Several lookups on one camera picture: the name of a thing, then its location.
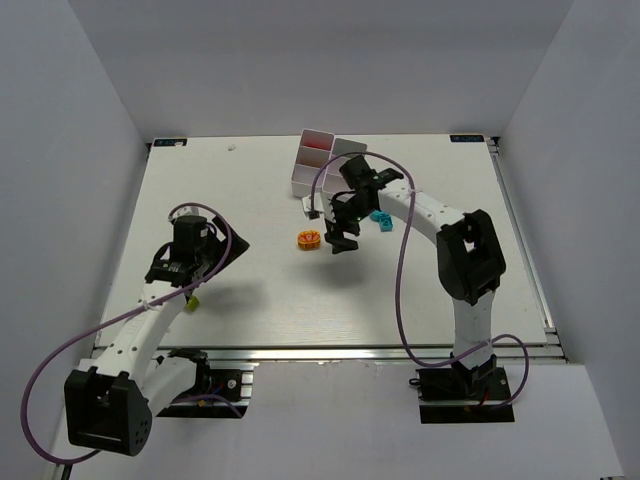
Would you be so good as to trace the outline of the yellow butterfly lego brick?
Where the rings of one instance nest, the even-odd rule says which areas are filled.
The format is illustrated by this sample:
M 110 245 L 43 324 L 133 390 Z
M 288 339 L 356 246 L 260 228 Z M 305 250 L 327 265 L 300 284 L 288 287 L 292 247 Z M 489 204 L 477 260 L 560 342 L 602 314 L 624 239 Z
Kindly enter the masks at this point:
M 321 246 L 321 234 L 316 230 L 305 230 L 297 235 L 297 246 L 301 250 L 317 250 Z

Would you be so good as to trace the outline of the small teal lego brick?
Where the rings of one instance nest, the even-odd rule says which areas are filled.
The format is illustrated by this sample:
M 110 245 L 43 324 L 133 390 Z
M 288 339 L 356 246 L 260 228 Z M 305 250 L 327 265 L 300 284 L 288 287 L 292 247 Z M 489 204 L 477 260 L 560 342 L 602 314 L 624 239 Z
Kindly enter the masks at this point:
M 381 232 L 391 232 L 393 230 L 393 221 L 390 216 L 381 216 L 378 224 Z

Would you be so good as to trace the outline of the lime green lego brick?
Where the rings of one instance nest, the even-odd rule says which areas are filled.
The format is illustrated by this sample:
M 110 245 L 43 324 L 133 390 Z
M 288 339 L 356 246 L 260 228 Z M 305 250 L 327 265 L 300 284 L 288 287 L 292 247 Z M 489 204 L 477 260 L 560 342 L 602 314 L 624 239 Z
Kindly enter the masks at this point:
M 194 312 L 200 305 L 200 301 L 196 296 L 190 297 L 186 302 L 186 310 L 189 312 Z

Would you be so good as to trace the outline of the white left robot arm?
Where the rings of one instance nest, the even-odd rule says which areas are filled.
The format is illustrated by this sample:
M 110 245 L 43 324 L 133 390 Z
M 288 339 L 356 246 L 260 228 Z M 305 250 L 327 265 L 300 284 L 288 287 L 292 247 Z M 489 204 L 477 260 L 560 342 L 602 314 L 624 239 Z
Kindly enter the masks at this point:
M 141 312 L 124 322 L 90 367 L 65 381 L 67 436 L 74 446 L 135 456 L 156 416 L 177 399 L 211 392 L 209 359 L 201 350 L 174 349 L 156 368 L 150 364 L 196 282 L 221 272 L 250 245 L 219 218 L 183 215 L 171 225 L 172 240 L 156 251 L 144 277 Z

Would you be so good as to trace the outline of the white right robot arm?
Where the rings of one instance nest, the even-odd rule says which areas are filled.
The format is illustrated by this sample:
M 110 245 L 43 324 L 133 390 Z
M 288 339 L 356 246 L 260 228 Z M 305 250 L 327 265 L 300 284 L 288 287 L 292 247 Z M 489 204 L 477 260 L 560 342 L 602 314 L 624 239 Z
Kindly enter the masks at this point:
M 361 221 L 376 210 L 405 224 L 399 255 L 404 257 L 413 231 L 436 249 L 439 281 L 454 312 L 454 345 L 446 365 L 470 375 L 496 367 L 491 337 L 495 293 L 506 260 L 490 215 L 445 205 L 420 191 L 411 174 L 397 162 L 376 171 L 367 153 L 354 152 L 339 168 L 348 187 L 323 202 L 325 239 L 335 254 L 355 251 Z

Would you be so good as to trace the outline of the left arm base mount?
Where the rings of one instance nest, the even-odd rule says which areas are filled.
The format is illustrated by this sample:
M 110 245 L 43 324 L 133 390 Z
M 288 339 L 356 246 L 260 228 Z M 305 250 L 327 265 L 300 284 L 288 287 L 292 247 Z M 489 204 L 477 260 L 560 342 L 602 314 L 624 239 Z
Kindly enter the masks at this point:
M 169 405 L 158 417 L 240 419 L 251 398 L 253 373 L 253 364 L 208 361 L 203 385 L 181 393 L 181 403 Z

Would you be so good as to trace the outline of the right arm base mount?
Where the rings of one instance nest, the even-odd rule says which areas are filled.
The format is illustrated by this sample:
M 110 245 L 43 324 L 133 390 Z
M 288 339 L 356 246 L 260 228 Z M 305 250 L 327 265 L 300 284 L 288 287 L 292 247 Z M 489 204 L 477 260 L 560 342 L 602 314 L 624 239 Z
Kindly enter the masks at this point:
M 418 369 L 408 380 L 418 396 L 420 421 L 426 425 L 514 423 L 508 403 L 511 389 L 503 367 L 489 362 L 480 378 L 465 377 L 456 364 Z

